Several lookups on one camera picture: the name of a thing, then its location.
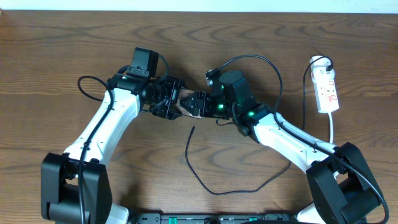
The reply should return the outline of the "Galaxy smartphone with brown screen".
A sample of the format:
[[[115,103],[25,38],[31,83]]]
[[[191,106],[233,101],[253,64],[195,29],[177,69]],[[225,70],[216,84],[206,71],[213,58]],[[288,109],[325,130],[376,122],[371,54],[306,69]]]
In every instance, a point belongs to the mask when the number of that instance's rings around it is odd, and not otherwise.
[[[180,89],[178,98],[177,98],[177,102],[176,102],[177,111],[183,116],[188,116],[188,117],[195,118],[195,119],[201,119],[201,116],[192,115],[188,110],[183,108],[182,105],[180,104],[182,100],[186,99],[187,97],[191,96],[192,94],[194,94],[193,90]]]

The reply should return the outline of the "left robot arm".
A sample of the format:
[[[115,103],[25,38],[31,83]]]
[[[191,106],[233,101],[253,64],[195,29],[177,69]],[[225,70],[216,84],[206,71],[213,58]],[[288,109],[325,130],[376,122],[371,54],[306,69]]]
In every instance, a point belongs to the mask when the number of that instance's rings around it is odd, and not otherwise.
[[[41,215],[56,223],[128,223],[128,208],[113,203],[107,166],[124,131],[149,105],[169,114],[184,81],[145,72],[119,71],[106,83],[101,106],[63,154],[49,153],[41,165]]]

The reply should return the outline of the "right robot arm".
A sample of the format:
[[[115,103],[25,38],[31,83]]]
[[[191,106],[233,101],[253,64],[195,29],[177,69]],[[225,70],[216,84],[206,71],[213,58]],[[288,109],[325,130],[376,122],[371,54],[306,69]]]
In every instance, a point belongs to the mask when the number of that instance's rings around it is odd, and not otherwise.
[[[230,119],[243,136],[270,147],[307,176],[313,202],[295,215],[300,223],[359,223],[378,206],[389,219],[384,196],[361,151],[319,140],[258,103],[242,71],[210,72],[211,92],[182,90],[177,104],[189,116]]]

